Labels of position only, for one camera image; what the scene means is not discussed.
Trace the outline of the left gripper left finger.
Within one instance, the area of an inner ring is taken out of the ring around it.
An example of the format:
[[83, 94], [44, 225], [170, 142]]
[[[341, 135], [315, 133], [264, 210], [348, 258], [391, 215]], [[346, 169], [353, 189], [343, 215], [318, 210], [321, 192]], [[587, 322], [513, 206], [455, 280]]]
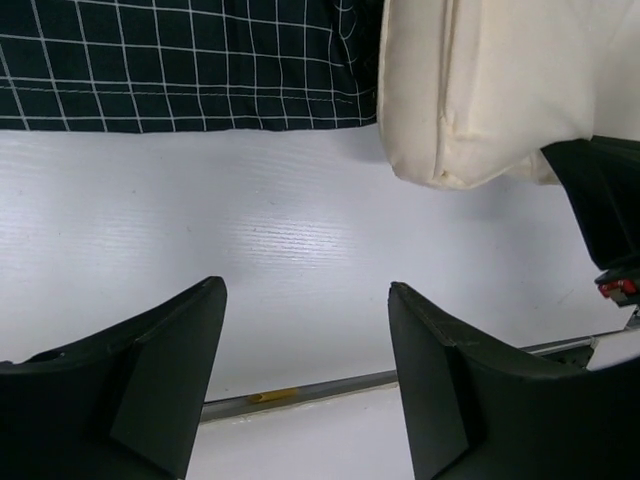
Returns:
[[1, 365], [5, 479], [182, 479], [221, 336], [208, 277], [81, 340]]

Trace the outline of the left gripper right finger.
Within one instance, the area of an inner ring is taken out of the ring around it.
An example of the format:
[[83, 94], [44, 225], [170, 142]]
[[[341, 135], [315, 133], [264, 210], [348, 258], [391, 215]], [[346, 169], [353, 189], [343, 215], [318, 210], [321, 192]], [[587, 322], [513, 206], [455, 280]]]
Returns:
[[404, 283], [388, 314], [418, 479], [635, 479], [639, 362], [590, 371], [535, 356]]

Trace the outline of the cream pillow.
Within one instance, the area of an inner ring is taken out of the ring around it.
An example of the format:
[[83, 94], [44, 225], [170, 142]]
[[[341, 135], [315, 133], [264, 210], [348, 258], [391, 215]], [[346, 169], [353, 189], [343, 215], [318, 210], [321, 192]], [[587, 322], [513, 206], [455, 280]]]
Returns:
[[388, 1], [377, 120], [405, 181], [555, 183], [544, 147], [639, 136], [639, 5]]

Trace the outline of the dark plaid pillowcase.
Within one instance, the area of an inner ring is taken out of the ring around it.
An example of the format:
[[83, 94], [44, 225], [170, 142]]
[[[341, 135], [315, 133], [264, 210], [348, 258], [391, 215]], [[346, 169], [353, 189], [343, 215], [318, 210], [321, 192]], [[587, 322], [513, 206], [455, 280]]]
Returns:
[[328, 130], [376, 120], [379, 1], [5, 1], [1, 126]]

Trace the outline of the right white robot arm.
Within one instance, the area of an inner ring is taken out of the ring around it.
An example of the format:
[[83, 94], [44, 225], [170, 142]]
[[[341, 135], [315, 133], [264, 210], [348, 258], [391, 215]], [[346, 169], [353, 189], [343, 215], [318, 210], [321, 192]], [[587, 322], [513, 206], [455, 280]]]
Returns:
[[639, 143], [595, 136], [542, 154], [563, 186], [589, 255], [595, 284], [620, 307], [639, 303]]

